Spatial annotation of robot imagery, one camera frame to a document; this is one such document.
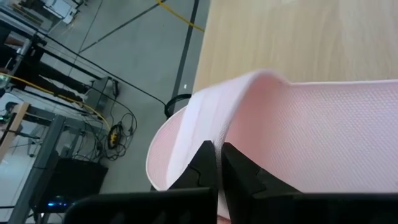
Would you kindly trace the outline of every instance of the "wooden board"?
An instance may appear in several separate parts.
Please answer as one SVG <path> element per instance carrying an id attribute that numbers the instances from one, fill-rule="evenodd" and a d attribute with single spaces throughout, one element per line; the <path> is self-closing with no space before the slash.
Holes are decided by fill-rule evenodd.
<path id="1" fill-rule="evenodd" d="M 194 91 L 258 68 L 292 82 L 398 78 L 397 0 L 212 0 Z"/>
<path id="2" fill-rule="evenodd" d="M 11 131 L 17 131 L 18 127 L 21 125 L 22 120 L 24 119 L 24 116 L 26 114 L 26 111 L 28 109 L 30 104 L 28 103 L 22 103 L 19 105 L 16 105 L 12 112 L 17 113 L 14 120 L 11 123 L 10 130 Z M 3 160 L 4 156 L 6 155 L 6 152 L 8 150 L 8 147 L 11 145 L 12 141 L 15 138 L 14 133 L 7 132 L 6 137 L 4 138 L 2 144 L 0 145 L 0 163 Z"/>

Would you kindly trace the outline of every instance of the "pink fabric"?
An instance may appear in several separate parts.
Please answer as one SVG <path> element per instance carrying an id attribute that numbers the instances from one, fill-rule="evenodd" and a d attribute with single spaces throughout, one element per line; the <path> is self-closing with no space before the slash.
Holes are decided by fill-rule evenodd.
<path id="1" fill-rule="evenodd" d="M 156 134 L 147 175 L 166 190 L 212 140 L 219 170 L 230 142 L 302 192 L 398 192 L 396 133 L 397 80 L 290 84 L 261 70 L 194 94 Z"/>

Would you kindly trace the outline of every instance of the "concrete floor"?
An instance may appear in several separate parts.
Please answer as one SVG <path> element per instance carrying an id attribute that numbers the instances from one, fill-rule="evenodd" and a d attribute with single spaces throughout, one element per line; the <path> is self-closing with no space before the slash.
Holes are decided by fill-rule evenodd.
<path id="1" fill-rule="evenodd" d="M 209 0 L 197 1 L 195 24 L 204 28 Z M 167 0 L 165 3 L 189 20 L 195 0 Z M 163 102 L 169 101 L 173 93 L 175 95 L 192 91 L 203 39 L 201 31 L 194 29 L 192 36 L 187 38 L 188 25 L 161 6 L 156 6 L 155 1 L 118 0 L 116 4 L 112 0 L 92 0 L 80 10 L 72 25 L 66 27 L 61 24 L 53 30 L 51 36 L 79 52 L 128 21 L 124 27 L 81 52 L 81 55 Z M 144 15 L 132 20 L 144 11 L 147 11 Z M 185 63 L 181 64 L 187 39 L 190 43 Z M 100 73 L 80 61 L 75 61 L 76 57 L 73 54 L 54 43 L 49 43 L 49 46 L 60 50 L 57 52 L 52 49 L 69 61 L 87 68 L 96 75 L 105 76 L 103 72 Z M 83 82 L 90 80 L 89 77 L 61 62 L 51 58 L 44 60 L 62 72 L 70 74 L 71 77 Z M 145 172 L 146 155 L 154 134 L 165 122 L 164 107 L 131 86 L 121 83 L 120 87 L 121 94 L 118 100 L 134 113 L 138 128 L 126 155 L 108 163 L 109 172 L 101 191 L 103 193 L 148 191 L 150 183 Z M 126 112 L 122 106 L 115 105 L 113 116 L 118 121 Z M 130 118 L 124 120 L 126 126 L 130 122 L 128 119 Z"/>

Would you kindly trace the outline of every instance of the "black plastic part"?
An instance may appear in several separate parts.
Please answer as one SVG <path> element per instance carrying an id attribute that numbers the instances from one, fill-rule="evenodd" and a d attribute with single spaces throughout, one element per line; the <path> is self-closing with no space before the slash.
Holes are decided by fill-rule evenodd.
<path id="1" fill-rule="evenodd" d="M 119 82 L 117 80 L 112 80 L 112 91 L 116 99 L 119 96 Z"/>
<path id="2" fill-rule="evenodd" d="M 215 224 L 217 201 L 215 149 L 205 141 L 168 191 L 92 196 L 69 209 L 65 224 Z"/>
<path id="3" fill-rule="evenodd" d="M 67 211 L 64 224 L 216 224 L 217 194 L 208 187 L 95 195 Z"/>
<path id="4" fill-rule="evenodd" d="M 56 151 L 53 154 L 29 202 L 37 213 L 64 213 L 75 202 L 98 194 L 108 172 L 94 162 L 61 158 Z"/>
<path id="5" fill-rule="evenodd" d="M 192 94 L 180 94 L 173 97 L 169 102 L 167 102 L 166 105 L 164 106 L 164 115 L 166 115 L 167 119 L 173 116 L 174 104 L 182 100 L 190 99 L 191 97 Z"/>
<path id="6" fill-rule="evenodd" d="M 224 143 L 221 161 L 223 186 L 232 224 L 262 223 L 267 210 L 259 209 L 262 206 L 258 200 L 299 192 L 259 167 L 230 143 Z"/>
<path id="7" fill-rule="evenodd" d="M 217 183 L 216 151 L 211 141 L 204 141 L 170 189 L 210 187 L 216 190 Z"/>
<path id="8" fill-rule="evenodd" d="M 221 154 L 232 224 L 398 223 L 398 194 L 303 194 L 230 143 Z"/>

